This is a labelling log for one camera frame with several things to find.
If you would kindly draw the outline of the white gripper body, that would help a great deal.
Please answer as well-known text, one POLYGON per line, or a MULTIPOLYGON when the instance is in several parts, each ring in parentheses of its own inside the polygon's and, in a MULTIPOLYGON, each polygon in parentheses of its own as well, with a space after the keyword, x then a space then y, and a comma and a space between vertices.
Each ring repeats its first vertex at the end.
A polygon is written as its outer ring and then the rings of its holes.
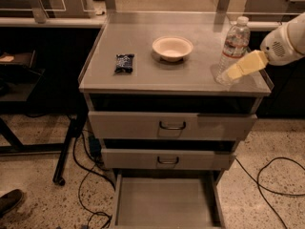
POLYGON ((300 58, 300 27, 287 23, 271 31, 260 44, 273 66, 284 66, 300 58))

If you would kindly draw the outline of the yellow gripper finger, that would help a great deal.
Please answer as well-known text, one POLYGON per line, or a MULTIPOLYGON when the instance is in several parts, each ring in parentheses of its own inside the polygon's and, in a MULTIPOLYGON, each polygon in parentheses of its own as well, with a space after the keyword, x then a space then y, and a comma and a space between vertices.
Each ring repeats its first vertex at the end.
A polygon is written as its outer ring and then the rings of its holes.
POLYGON ((252 51, 232 64, 227 70, 226 75, 230 80, 236 80, 250 73, 258 72, 266 67, 268 58, 263 51, 252 51))

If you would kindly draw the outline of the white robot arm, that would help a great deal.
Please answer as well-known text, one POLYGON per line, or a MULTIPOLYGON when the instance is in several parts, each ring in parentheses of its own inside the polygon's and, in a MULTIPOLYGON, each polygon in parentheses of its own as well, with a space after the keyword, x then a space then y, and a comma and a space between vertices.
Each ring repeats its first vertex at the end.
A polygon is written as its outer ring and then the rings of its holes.
POLYGON ((225 70, 221 77, 233 82, 258 72, 268 64, 284 66, 305 56, 305 12, 271 31, 261 42, 260 50, 247 53, 225 70))

